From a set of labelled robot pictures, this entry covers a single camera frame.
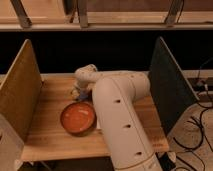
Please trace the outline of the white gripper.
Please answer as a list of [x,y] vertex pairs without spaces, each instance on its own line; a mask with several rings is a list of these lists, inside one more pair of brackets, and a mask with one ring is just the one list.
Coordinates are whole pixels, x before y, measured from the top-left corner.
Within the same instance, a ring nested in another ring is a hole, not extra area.
[[71,96],[76,99],[80,94],[90,94],[91,87],[79,87],[77,84],[74,84],[71,88]]

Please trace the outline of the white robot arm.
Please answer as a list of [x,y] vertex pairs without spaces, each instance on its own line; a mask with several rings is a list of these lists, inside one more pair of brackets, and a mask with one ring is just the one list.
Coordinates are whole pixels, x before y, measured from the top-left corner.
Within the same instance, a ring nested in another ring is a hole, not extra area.
[[85,93],[93,83],[92,101],[115,171],[162,171],[133,102],[149,95],[150,81],[138,71],[78,68],[74,89]]

